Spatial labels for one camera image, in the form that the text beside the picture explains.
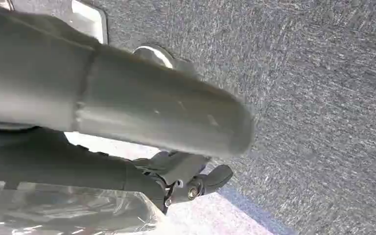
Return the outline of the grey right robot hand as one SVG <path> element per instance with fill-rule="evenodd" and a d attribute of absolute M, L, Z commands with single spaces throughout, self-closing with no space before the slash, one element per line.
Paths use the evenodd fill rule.
<path fill-rule="evenodd" d="M 165 192 L 126 159 L 92 153 L 65 132 L 184 153 L 234 157 L 253 141 L 230 93 L 87 36 L 64 21 L 0 7 L 0 181 Z"/>

